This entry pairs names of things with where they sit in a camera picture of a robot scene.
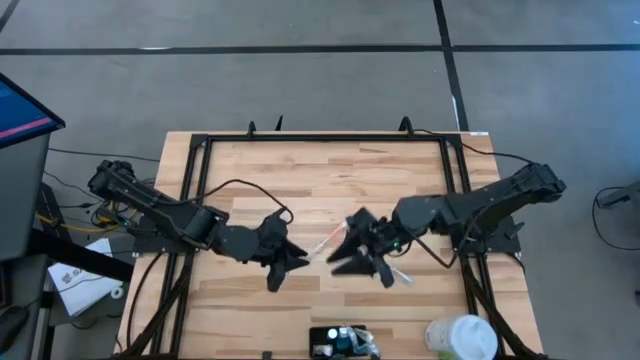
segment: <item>electronic device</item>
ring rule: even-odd
[[[11,348],[28,318],[29,310],[22,306],[12,306],[0,315],[0,354]]]
[[[60,117],[0,73],[0,149],[64,127]]]

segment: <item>power cable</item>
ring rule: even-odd
[[[150,161],[150,162],[160,162],[158,159],[151,159],[142,156],[134,156],[134,155],[120,155],[120,154],[107,154],[107,153],[94,153],[94,152],[86,152],[86,151],[73,151],[73,150],[64,150],[64,149],[56,149],[49,148],[50,151],[55,151],[59,153],[65,154],[74,154],[74,155],[86,155],[86,156],[106,156],[106,157],[118,157],[123,159],[134,159],[134,160],[142,160],[142,161]]]
[[[100,204],[100,202],[94,202],[94,203],[82,203],[82,204],[78,204],[78,205],[57,205],[60,209],[73,209],[73,208],[80,208],[80,209],[88,209],[92,206],[98,205]]]
[[[116,345],[118,345],[118,352],[122,352],[122,344],[120,344],[120,340],[118,340],[118,334],[116,334]]]
[[[55,175],[53,175],[53,174],[51,174],[51,173],[47,172],[47,170],[43,170],[43,172],[44,172],[46,175],[51,176],[54,180],[56,180],[57,182],[59,182],[62,186],[66,186],[66,187],[69,187],[69,188],[72,188],[72,189],[76,189],[76,190],[80,191],[81,193],[83,193],[83,194],[85,194],[85,195],[87,195],[88,197],[91,197],[91,198],[93,198],[93,199],[96,199],[96,200],[102,200],[101,198],[99,198],[99,197],[97,197],[97,196],[93,195],[92,193],[90,193],[90,192],[88,192],[88,191],[86,191],[86,190],[84,190],[84,189],[81,189],[80,187],[78,187],[78,186],[76,186],[76,185],[71,185],[71,184],[67,184],[67,183],[65,183],[64,181],[60,180],[60,178],[59,178],[59,177],[57,177],[57,176],[55,176]]]
[[[36,213],[36,217],[37,217],[40,221],[42,221],[42,222],[44,222],[44,223],[47,223],[47,224],[49,224],[49,225],[53,224],[53,220],[51,220],[51,219],[49,219],[49,218],[46,218],[46,217],[44,217],[44,216],[42,216],[42,215],[40,215],[40,214],[38,214],[38,213]],[[89,228],[83,228],[83,227],[78,227],[78,226],[73,226],[73,225],[67,225],[67,224],[60,224],[59,226],[61,226],[61,227],[63,227],[63,228],[66,228],[66,229],[69,229],[69,230],[74,230],[74,231],[79,231],[79,232],[86,232],[86,233],[106,233],[106,232],[113,231],[113,230],[117,229],[120,225],[112,225],[112,226],[109,226],[109,227],[104,228],[104,229],[89,229]]]
[[[596,221],[596,206],[597,206],[598,198],[600,197],[600,194],[602,194],[605,191],[618,190],[618,189],[622,189],[622,186],[606,187],[598,191],[598,193],[596,193],[596,196],[593,197],[593,204],[591,205],[591,220],[593,221],[593,228],[596,230],[596,234],[598,234],[598,237],[600,238],[600,240],[602,240],[602,242],[604,242],[605,244],[607,244],[608,246],[614,249],[624,250],[624,251],[640,251],[640,248],[628,248],[628,247],[618,246],[610,243],[609,241],[607,241],[607,239],[604,238],[604,236],[600,232],[600,228],[598,227],[598,222]]]
[[[433,132],[433,131],[429,131],[429,130],[425,130],[425,129],[415,129],[414,131],[422,131],[422,132],[426,132],[427,134],[431,134],[431,135],[446,135],[446,134],[443,134],[443,133],[437,133],[437,132]],[[473,152],[475,152],[477,154],[480,154],[480,155],[501,156],[501,157],[506,157],[506,158],[511,158],[511,159],[524,161],[524,162],[526,162],[528,164],[535,164],[535,162],[533,162],[533,161],[531,161],[531,160],[529,160],[529,159],[527,159],[525,157],[519,156],[519,155],[507,154],[507,153],[501,153],[501,152],[482,151],[482,150],[478,150],[478,149],[476,149],[476,148],[474,148],[474,147],[472,147],[470,145],[467,145],[467,144],[463,143],[462,141],[460,141],[460,144],[462,146],[466,147],[467,149],[469,149],[469,150],[471,150],[471,151],[473,151]]]
[[[99,318],[95,318],[95,319],[93,320],[93,322],[92,322],[91,324],[87,325],[87,326],[80,326],[80,325],[76,325],[76,324],[74,324],[73,322],[71,322],[71,323],[69,323],[69,324],[71,324],[71,326],[73,326],[74,328],[76,328],[76,329],[78,329],[78,330],[89,330],[89,329],[91,329],[95,324],[97,324],[97,323],[98,323],[98,320],[99,320]]]
[[[287,221],[287,224],[291,224],[293,222],[293,212],[286,205],[284,205],[280,200],[278,200],[275,196],[271,195],[270,192],[268,192],[267,190],[262,188],[260,185],[254,184],[254,183],[249,182],[249,181],[241,180],[241,179],[227,180],[227,181],[223,182],[222,184],[216,186],[215,188],[207,191],[206,193],[204,193],[202,195],[199,195],[199,196],[195,196],[195,197],[189,198],[189,199],[175,201],[175,202],[159,200],[159,201],[157,201],[157,203],[158,204],[163,204],[163,205],[183,205],[183,204],[187,204],[187,203],[198,201],[198,200],[202,200],[202,199],[204,199],[204,198],[206,198],[208,196],[211,196],[214,193],[220,191],[225,186],[227,186],[229,184],[232,184],[232,183],[240,183],[240,184],[251,186],[251,187],[253,187],[255,189],[260,190],[263,194],[267,195],[271,200],[273,200],[276,204],[278,204],[281,208],[283,208],[289,214],[290,218]]]

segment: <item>wire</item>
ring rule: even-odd
[[[78,205],[57,205],[57,207],[59,207],[60,209],[72,209],[72,208],[80,208],[80,209],[88,209],[92,206],[98,205],[100,204],[100,202],[94,202],[94,203],[82,203],[82,204],[78,204]]]
[[[96,199],[96,200],[102,200],[102,199],[100,199],[99,197],[97,197],[97,196],[93,195],[92,193],[90,193],[90,192],[88,192],[88,191],[86,191],[86,190],[84,190],[84,189],[81,189],[79,186],[71,185],[71,184],[67,184],[67,183],[65,183],[64,181],[60,180],[60,178],[59,178],[59,177],[57,177],[57,176],[53,175],[52,173],[47,172],[47,170],[44,170],[43,172],[44,172],[46,175],[51,176],[54,180],[56,180],[57,182],[59,182],[62,186],[66,186],[66,187],[69,187],[69,188],[72,188],[72,189],[76,189],[76,190],[80,191],[81,193],[83,193],[83,194],[85,194],[85,195],[87,195],[87,196],[89,196],[89,197],[91,197],[91,198],[94,198],[94,199]]]
[[[45,222],[49,225],[53,224],[53,220],[46,218],[38,213],[36,213],[36,217],[38,219],[40,219],[40,221]],[[82,227],[77,227],[77,226],[73,226],[73,225],[67,225],[67,224],[60,224],[61,227],[65,228],[65,229],[69,229],[69,230],[74,230],[74,231],[79,231],[79,232],[87,232],[87,233],[105,233],[105,232],[109,232],[109,231],[113,231],[115,229],[117,229],[120,225],[113,225],[113,226],[109,226],[107,228],[104,229],[89,229],[89,228],[82,228]]]
[[[122,214],[123,212],[128,211],[128,210],[129,210],[129,208],[130,208],[130,206],[125,204],[125,205],[124,205],[124,209],[118,209],[118,210],[116,210],[116,213],[117,213],[117,214]]]
[[[56,149],[56,148],[52,148],[52,147],[50,147],[49,150],[50,151],[55,151],[55,152],[60,152],[60,153],[65,153],[65,154],[74,154],[74,155],[119,157],[119,158],[124,158],[124,159],[135,159],[135,160],[150,161],[150,162],[160,162],[160,160],[158,160],[158,159],[151,159],[151,158],[146,158],[146,157],[142,157],[142,156],[133,156],[133,155],[93,153],[93,152],[86,152],[86,151],[73,151],[73,150]]]
[[[127,319],[127,348],[131,347],[131,326],[133,324],[133,311],[136,308],[136,302],[138,301],[138,296],[140,296],[140,289],[142,289],[142,285],[144,284],[145,280],[147,280],[147,276],[149,276],[149,272],[151,271],[151,268],[153,268],[153,265],[155,265],[158,259],[160,259],[160,256],[162,256],[162,253],[158,253],[158,255],[156,255],[156,257],[154,257],[153,260],[151,260],[151,262],[149,263],[149,266],[147,266],[144,273],[142,274],[142,278],[140,278],[140,283],[138,284],[138,288],[136,289],[136,292],[133,295],[133,300],[131,301],[131,308],[129,309],[129,319]]]
[[[391,256],[391,257],[400,257],[400,256],[405,255],[411,249],[411,244],[413,244],[413,242],[410,242],[409,245],[407,245],[407,248],[404,249],[401,253],[399,253],[399,254],[391,254],[391,253],[389,253],[389,256]]]
[[[120,344],[120,340],[118,340],[118,334],[116,334],[116,345],[118,345],[118,351],[122,353],[122,344]]]
[[[89,221],[82,220],[82,219],[78,219],[78,218],[74,218],[74,217],[67,216],[67,215],[64,215],[64,216],[63,216],[63,218],[64,218],[64,220],[77,221],[77,222],[81,222],[81,223],[83,223],[83,224],[93,225],[93,224],[92,224],[91,222],[89,222]]]
[[[87,326],[79,326],[79,325],[76,325],[76,324],[74,324],[72,322],[70,324],[71,324],[71,326],[73,326],[74,328],[76,328],[78,330],[89,330],[89,329],[91,329],[93,327],[93,325],[98,323],[99,319],[100,318],[96,318],[95,320],[93,320],[93,322],[91,324],[89,324]]]
[[[181,200],[181,201],[163,201],[163,200],[158,200],[157,203],[158,204],[163,204],[163,205],[183,205],[183,204],[187,204],[193,201],[198,201],[201,199],[204,199],[208,196],[213,195],[214,193],[218,192],[220,189],[224,188],[225,186],[232,184],[232,183],[240,183],[240,184],[244,184],[247,186],[251,186],[255,189],[258,189],[260,191],[262,191],[263,194],[267,195],[271,200],[273,200],[276,204],[278,204],[281,208],[283,208],[290,216],[290,219],[287,221],[287,224],[291,224],[293,222],[293,212],[291,210],[289,210],[289,208],[284,205],[282,202],[280,202],[280,200],[278,200],[275,196],[271,195],[271,193],[269,193],[267,190],[265,190],[264,188],[262,188],[260,185],[258,184],[254,184],[252,182],[249,181],[245,181],[245,180],[241,180],[241,179],[231,179],[231,180],[227,180],[225,182],[223,182],[222,184],[218,185],[217,187],[207,191],[206,193],[199,195],[199,196],[195,196],[189,199],[185,199],[185,200]]]
[[[425,130],[425,129],[415,129],[414,131],[423,131],[423,132],[426,132],[427,134],[431,134],[431,135],[446,135],[446,134],[436,133],[436,132]],[[531,161],[531,160],[529,160],[527,158],[524,158],[522,156],[518,156],[518,155],[514,155],[514,154],[501,153],[501,152],[482,151],[482,150],[478,150],[478,149],[476,149],[476,148],[474,148],[474,147],[472,147],[470,145],[467,145],[467,144],[463,143],[462,141],[460,141],[460,144],[462,144],[462,146],[466,147],[467,149],[469,149],[469,150],[471,150],[471,151],[473,151],[475,153],[481,154],[481,155],[501,156],[501,157],[506,157],[506,158],[511,158],[511,159],[524,161],[524,162],[526,162],[528,164],[535,164],[535,162],[533,162],[533,161]]]
[[[21,307],[23,307],[23,308],[25,308],[25,309],[26,309],[26,308],[28,308],[29,306],[33,305],[33,304],[34,304],[36,301],[38,301],[38,300],[40,300],[40,297],[37,297],[37,298],[35,298],[35,299],[33,299],[33,300],[29,301],[29,303],[28,303],[27,305],[19,305],[19,306],[21,306]]]
[[[598,223],[596,221],[596,205],[598,203],[598,197],[600,197],[600,194],[602,194],[605,191],[618,190],[618,189],[622,189],[622,186],[610,186],[598,191],[598,193],[596,193],[596,196],[593,197],[593,204],[591,205],[591,220],[593,221],[593,228],[596,230],[596,234],[598,234],[598,237],[600,238],[600,240],[602,240],[605,244],[609,245],[614,249],[625,250],[625,251],[640,251],[640,248],[628,248],[628,247],[618,246],[610,243],[609,241],[607,241],[607,239],[604,238],[604,236],[602,236],[602,233],[600,232],[600,228],[598,228]]]
[[[63,293],[63,292],[65,292],[65,291],[71,290],[71,289],[73,289],[74,287],[76,287],[76,286],[78,286],[78,285],[80,285],[80,284],[82,284],[82,283],[85,283],[85,282],[100,280],[100,279],[102,279],[103,277],[104,277],[104,276],[97,276],[97,277],[94,277],[94,278],[91,278],[91,279],[83,279],[83,280],[80,280],[80,281],[78,281],[77,283],[75,283],[75,284],[73,284],[73,285],[69,286],[69,287],[68,287],[68,288],[66,288],[66,289],[58,290],[58,293]]]

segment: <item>gray floor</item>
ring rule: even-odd
[[[0,5],[8,0],[0,0]],[[637,1],[446,0],[454,44],[640,43]],[[430,1],[21,0],[2,48],[439,42]],[[527,282],[547,353],[640,353],[638,253],[605,246],[591,200],[640,179],[640,52],[456,54],[471,130],[497,150],[549,163],[569,189],[517,214]],[[169,130],[455,130],[441,53],[0,56],[0,71],[63,117],[52,146],[159,157]],[[99,159],[50,154],[47,170],[83,185]],[[502,175],[520,166],[499,160]],[[141,177],[155,166],[136,163]],[[56,187],[63,204],[84,201]],[[68,211],[71,216],[84,216]],[[640,246],[623,206],[600,212],[606,236]],[[56,359],[106,356],[118,322],[59,331]]]

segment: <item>black cable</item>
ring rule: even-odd
[[[27,305],[18,305],[18,306],[21,306],[21,307],[23,307],[23,308],[25,308],[25,309],[26,309],[26,308],[28,308],[29,306],[33,305],[33,304],[34,304],[36,301],[38,301],[38,300],[40,300],[40,297],[37,297],[37,298],[35,298],[35,299],[33,299],[33,300],[29,301],[29,303],[27,303]]]
[[[58,207],[60,209],[73,209],[73,208],[80,208],[80,209],[88,209],[92,206],[98,205],[100,204],[100,202],[94,202],[94,203],[82,203],[82,204],[78,204],[78,205],[58,205]]]
[[[116,334],[116,345],[118,345],[118,351],[122,352],[122,344],[120,344],[120,340],[118,340],[118,334]]]
[[[187,204],[189,202],[201,200],[201,199],[204,199],[204,198],[206,198],[208,196],[211,196],[212,194],[216,193],[217,191],[219,191],[220,189],[224,188],[225,186],[227,186],[227,185],[229,185],[231,183],[244,184],[244,185],[251,186],[251,187],[253,187],[255,189],[258,189],[258,190],[262,191],[263,194],[267,195],[271,200],[273,200],[276,204],[278,204],[281,208],[283,208],[289,214],[290,219],[287,221],[287,224],[291,224],[293,222],[293,212],[291,210],[289,210],[289,208],[286,205],[284,205],[282,202],[280,202],[280,200],[278,200],[275,196],[271,195],[271,193],[269,193],[267,190],[262,188],[260,185],[254,184],[254,183],[249,182],[249,181],[241,180],[241,179],[227,180],[227,181],[223,182],[221,185],[218,185],[217,187],[207,191],[206,193],[204,193],[202,195],[199,195],[199,196],[195,196],[195,197],[189,198],[189,199],[175,201],[175,202],[159,200],[159,201],[157,201],[157,203],[158,204],[163,204],[163,205],[182,205],[182,204]]]
[[[124,158],[124,159],[135,159],[135,160],[142,160],[142,161],[160,162],[160,160],[157,160],[157,159],[151,159],[151,158],[146,158],[146,157],[142,157],[142,156],[133,156],[133,155],[93,153],[93,152],[86,152],[86,151],[73,151],[73,150],[56,149],[56,148],[52,148],[52,147],[50,147],[49,150],[50,151],[55,151],[55,152],[60,152],[60,153],[65,153],[65,154],[74,154],[74,155],[119,157],[119,158]]]
[[[407,248],[404,249],[401,253],[399,253],[399,254],[391,254],[391,253],[389,253],[389,256],[391,256],[391,257],[400,257],[400,256],[405,255],[411,249],[411,244],[413,244],[413,242],[410,242],[409,245],[407,245]]]
[[[66,215],[63,215],[63,216],[62,216],[62,218],[63,218],[64,220],[77,221],[77,222],[80,222],[80,223],[83,223],[83,224],[93,225],[93,224],[92,224],[91,222],[89,222],[89,221],[85,221],[85,220],[82,220],[82,219],[74,218],[74,217],[72,217],[72,216],[66,216]]]
[[[99,319],[99,318],[96,318],[95,320],[93,320],[93,322],[92,322],[91,324],[89,324],[89,325],[87,325],[87,326],[78,326],[78,325],[76,325],[76,324],[74,324],[74,323],[72,323],[72,322],[71,322],[71,323],[69,323],[69,324],[71,324],[71,326],[73,326],[74,328],[76,328],[76,329],[78,329],[78,330],[89,330],[89,329],[91,329],[95,324],[97,324],[97,323],[98,323],[98,319]]]
[[[124,209],[118,209],[116,210],[116,213],[121,214],[127,210],[129,210],[131,207],[127,204],[124,205]]]
[[[602,240],[605,244],[609,245],[614,249],[625,250],[625,251],[640,251],[640,248],[627,248],[623,246],[614,245],[608,242],[607,239],[605,239],[604,236],[602,236],[602,233],[600,232],[600,228],[598,228],[598,223],[596,221],[596,206],[598,203],[598,197],[600,197],[600,194],[602,194],[605,191],[618,190],[618,189],[622,189],[622,187],[621,186],[606,187],[598,191],[598,193],[596,193],[596,196],[593,197],[593,204],[591,205],[591,220],[593,221],[593,228],[596,230],[596,234],[598,234],[598,237],[600,238],[600,240]]]
[[[149,276],[149,272],[151,271],[151,268],[153,268],[153,265],[155,265],[158,259],[160,259],[160,256],[162,256],[162,253],[158,253],[158,255],[156,255],[156,257],[154,257],[153,260],[151,260],[151,262],[149,263],[149,266],[147,266],[147,269],[142,274],[142,278],[140,278],[140,283],[138,284],[138,288],[136,289],[136,292],[133,295],[133,300],[131,301],[131,308],[129,309],[129,319],[127,319],[127,348],[131,347],[131,326],[133,324],[133,311],[136,308],[136,302],[138,301],[138,296],[140,296],[140,289],[142,289],[142,285],[144,284],[145,280],[147,280],[147,276]]]
[[[84,283],[84,282],[100,280],[100,279],[102,279],[103,277],[104,277],[104,276],[98,276],[98,277],[91,278],[91,279],[83,279],[83,280],[80,280],[80,281],[78,281],[78,283],[73,284],[73,285],[69,286],[69,287],[68,287],[68,288],[66,288],[66,289],[58,290],[58,293],[62,293],[62,292],[65,292],[65,291],[67,291],[67,290],[71,290],[71,289],[73,289],[74,287],[76,287],[76,286],[78,286],[78,285],[80,285],[80,284],[82,284],[82,283]]]
[[[81,189],[79,186],[75,186],[75,185],[71,185],[71,184],[67,184],[67,183],[65,183],[64,181],[60,180],[60,178],[59,178],[59,177],[57,177],[57,176],[55,176],[55,175],[53,175],[53,174],[51,174],[51,173],[47,172],[47,170],[43,170],[43,172],[44,172],[46,175],[49,175],[49,176],[51,176],[52,178],[54,178],[57,182],[59,182],[59,183],[60,183],[61,185],[63,185],[63,186],[66,186],[66,187],[69,187],[69,188],[72,188],[72,189],[76,189],[76,190],[80,191],[81,193],[83,193],[83,194],[85,194],[85,195],[87,195],[87,196],[89,196],[89,197],[91,197],[91,198],[94,198],[94,199],[96,199],[96,200],[102,200],[101,198],[99,198],[99,197],[97,197],[97,196],[93,195],[92,193],[90,193],[90,192],[88,192],[88,191],[86,191],[86,190],[84,190],[84,189]]]
[[[429,130],[425,130],[425,129],[415,129],[414,131],[423,131],[426,132],[427,134],[431,134],[431,135],[446,135],[446,134],[441,134],[441,133],[436,133],[433,131],[429,131]],[[524,158],[522,156],[518,156],[518,155],[514,155],[514,154],[507,154],[507,153],[501,153],[501,152],[489,152],[489,151],[482,151],[482,150],[478,150],[470,145],[467,145],[465,143],[463,143],[462,141],[460,141],[460,144],[462,144],[462,146],[466,147],[467,149],[478,153],[480,155],[493,155],[493,156],[501,156],[501,157],[507,157],[507,158],[511,158],[511,159],[516,159],[516,160],[520,160],[520,161],[524,161],[528,164],[535,164],[535,162]]]
[[[91,221],[91,224],[95,227],[99,227],[99,228],[104,228],[104,224],[102,224],[99,220],[98,220],[98,213],[96,211],[91,213],[91,217],[89,218],[89,221]]]

